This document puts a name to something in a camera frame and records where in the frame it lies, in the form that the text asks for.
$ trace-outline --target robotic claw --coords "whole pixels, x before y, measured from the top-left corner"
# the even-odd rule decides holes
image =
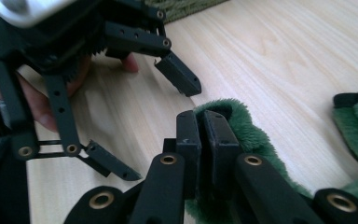
[[[141,178],[95,142],[82,146],[66,93],[75,78],[78,59],[106,50],[123,59],[130,52],[160,57],[156,68],[185,96],[201,93],[198,78],[170,50],[165,13],[142,1],[49,1],[51,11],[25,0],[0,1],[0,92],[7,105],[11,145],[19,160],[77,157],[100,174],[125,180]],[[34,120],[16,70],[30,65],[44,78],[61,140],[38,141]],[[62,145],[62,153],[39,153],[44,145]],[[79,155],[84,149],[89,156]]]
[[[200,81],[171,52],[162,11],[131,0],[49,2],[64,4],[55,5],[54,13],[42,10],[43,17],[22,21],[16,18],[29,14],[26,0],[0,1],[0,91],[10,116],[14,155],[24,161],[77,157],[102,175],[112,172],[125,180],[140,179],[97,143],[79,143],[65,90],[65,83],[75,78],[78,58],[105,49],[115,58],[132,51],[161,57],[157,69],[186,96],[201,93]],[[61,140],[38,141],[15,75],[23,64],[46,80]],[[184,200],[202,196],[207,184],[215,199],[233,202],[241,223],[358,223],[356,198],[322,189],[313,201],[304,200],[267,160],[242,153],[224,116],[206,111],[204,117],[199,129],[192,111],[180,114],[176,139],[165,140],[163,153],[153,159],[144,182],[125,193],[110,187],[92,189],[65,222],[183,223]],[[63,151],[40,154],[43,145],[62,145]],[[79,156],[81,149],[88,158]]]
[[[180,224],[184,201],[205,194],[230,202],[236,223],[358,223],[354,196],[339,189],[321,189],[313,200],[301,196],[268,160],[243,153],[226,118],[208,110],[202,120],[193,111],[177,116],[176,139],[165,139],[144,182],[124,193],[90,190],[65,223]]]

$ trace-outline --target wood grain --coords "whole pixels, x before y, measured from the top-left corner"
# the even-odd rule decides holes
[[[129,74],[118,61],[98,56],[72,98],[84,144],[97,141],[145,176],[163,139],[175,137],[178,113],[236,98],[307,189],[340,188],[358,178],[358,162],[332,121],[333,96],[358,91],[358,1],[231,0],[166,29],[203,93],[180,95],[154,68],[154,58],[136,55],[140,72]],[[38,133],[57,137],[41,127]],[[97,186],[135,184],[67,158],[28,161],[28,177],[33,223],[62,223]]]

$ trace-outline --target black plastic part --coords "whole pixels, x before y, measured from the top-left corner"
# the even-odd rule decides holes
[[[185,96],[202,92],[200,80],[173,52],[162,57],[156,68]]]
[[[80,155],[78,155],[77,158],[86,163],[88,166],[90,166],[92,169],[94,169],[96,172],[100,173],[100,175],[103,175],[104,177],[108,177],[111,173],[110,170],[104,168],[103,166],[101,166],[100,163],[90,158],[83,158]]]
[[[62,76],[57,75],[45,75],[44,79],[48,89],[50,106],[60,134],[63,153],[68,157],[75,157],[80,153],[81,144],[77,136],[75,119],[65,82]]]
[[[129,223],[130,218],[135,207],[135,204],[138,200],[141,189],[144,186],[144,182],[137,184],[132,189],[129,189],[124,193],[124,200],[121,206],[121,211],[117,220],[113,223]]]
[[[111,187],[101,186],[84,194],[66,217],[65,224],[112,224],[120,216],[124,194]]]
[[[52,145],[60,145],[61,140],[42,140],[39,141],[39,146],[52,146]]]
[[[358,104],[358,92],[347,92],[337,94],[333,98],[334,108],[352,107]]]
[[[165,36],[112,21],[105,23],[105,38],[107,47],[112,51],[131,51],[160,57],[168,54],[171,48],[171,41]]]
[[[123,180],[134,181],[142,178],[138,172],[134,171],[130,166],[126,165],[96,142],[89,142],[86,153],[89,154],[91,159]]]
[[[130,53],[126,50],[107,49],[105,56],[109,58],[126,59]]]
[[[179,224],[184,220],[185,160],[176,153],[157,155],[133,210],[130,224]]]
[[[188,110],[176,117],[176,153],[186,160],[185,199],[193,199],[199,190],[201,141],[194,112]]]
[[[312,206],[326,223],[358,223],[358,199],[341,189],[318,190]]]
[[[66,155],[63,152],[39,153],[34,157],[34,159],[49,159],[49,158],[59,158],[65,156]]]
[[[241,154],[235,176],[259,223],[323,223],[274,167],[257,154]]]
[[[27,167],[14,158],[8,140],[0,137],[0,223],[28,224]]]
[[[157,8],[147,6],[144,1],[105,0],[101,3],[99,11],[106,21],[115,21],[146,30],[154,35],[165,36],[163,23],[165,13]]]
[[[213,195],[221,200],[229,200],[235,181],[235,160],[242,153],[242,149],[221,114],[205,111],[204,125],[212,151]]]
[[[21,90],[15,69],[4,62],[0,62],[0,90],[4,90],[1,94],[10,116],[13,154],[19,160],[30,160],[40,150],[34,130],[34,118]],[[28,148],[27,152],[21,155],[19,153],[21,148]]]
[[[164,138],[162,152],[176,152],[176,138]]]
[[[236,214],[239,223],[246,224],[258,224],[257,218],[255,217],[255,213],[248,200],[242,193],[241,189],[234,190],[234,195],[232,197],[233,210],[234,214]]]

